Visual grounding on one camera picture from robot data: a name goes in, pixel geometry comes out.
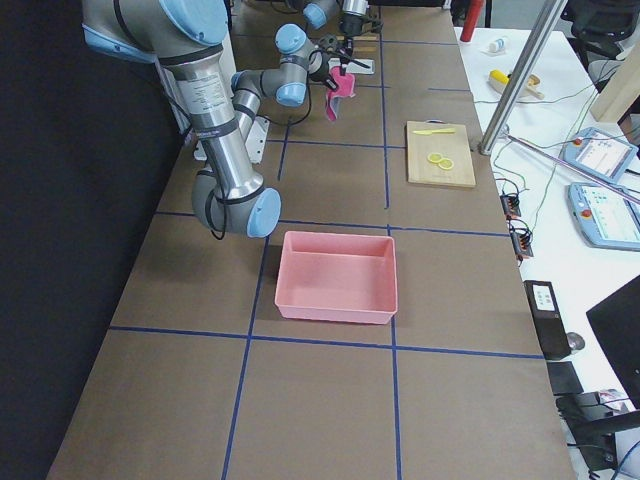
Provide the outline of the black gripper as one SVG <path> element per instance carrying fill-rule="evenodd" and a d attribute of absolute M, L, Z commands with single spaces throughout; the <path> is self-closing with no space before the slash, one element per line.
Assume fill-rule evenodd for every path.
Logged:
<path fill-rule="evenodd" d="M 345 56 L 352 56 L 354 53 L 354 38 L 363 34 L 364 26 L 367 23 L 366 16 L 343 14 L 339 22 L 339 30 L 344 36 L 342 39 L 342 50 Z"/>
<path fill-rule="evenodd" d="M 336 85 L 329 65 L 330 56 L 324 52 L 313 52 L 309 57 L 309 78 L 323 85 Z"/>

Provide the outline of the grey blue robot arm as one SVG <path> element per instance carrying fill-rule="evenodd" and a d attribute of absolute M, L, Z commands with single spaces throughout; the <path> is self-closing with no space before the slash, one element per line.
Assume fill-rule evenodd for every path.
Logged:
<path fill-rule="evenodd" d="M 263 99 L 299 107 L 308 81 L 336 85 L 328 68 L 335 37 L 312 42 L 299 26 L 285 24 L 275 36 L 278 68 L 225 78 L 220 58 L 228 14 L 222 1 L 85 1 L 82 13 L 92 49 L 128 61 L 159 62 L 172 72 L 209 162 L 192 191 L 200 222 L 216 238 L 269 236 L 279 221 L 281 197 L 253 169 L 246 139 Z"/>
<path fill-rule="evenodd" d="M 364 33 L 367 25 L 377 25 L 377 19 L 370 16 L 367 1 L 304 1 L 301 11 L 307 23 L 315 30 L 323 28 L 331 19 L 337 18 L 339 33 L 342 35 L 339 42 L 340 51 L 349 57 L 353 55 L 355 38 Z"/>

